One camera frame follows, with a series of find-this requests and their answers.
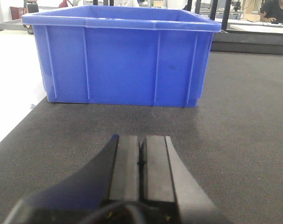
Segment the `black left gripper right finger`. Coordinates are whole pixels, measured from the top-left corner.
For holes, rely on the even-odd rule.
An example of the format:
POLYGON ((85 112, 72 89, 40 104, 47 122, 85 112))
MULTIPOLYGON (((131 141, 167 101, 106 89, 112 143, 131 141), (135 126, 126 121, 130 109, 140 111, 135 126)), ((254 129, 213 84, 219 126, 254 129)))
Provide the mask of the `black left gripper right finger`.
POLYGON ((143 200, 173 224, 224 224, 220 212, 177 154, 169 136, 147 136, 142 144, 143 200))

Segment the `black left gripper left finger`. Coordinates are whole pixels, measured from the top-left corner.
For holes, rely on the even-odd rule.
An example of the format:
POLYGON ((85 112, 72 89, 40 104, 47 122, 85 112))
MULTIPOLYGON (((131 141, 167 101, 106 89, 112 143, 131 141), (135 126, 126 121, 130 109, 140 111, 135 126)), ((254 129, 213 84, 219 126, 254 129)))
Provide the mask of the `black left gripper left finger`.
POLYGON ((6 224, 76 224, 110 202, 139 200, 137 136, 113 135, 80 170, 23 197, 6 224))

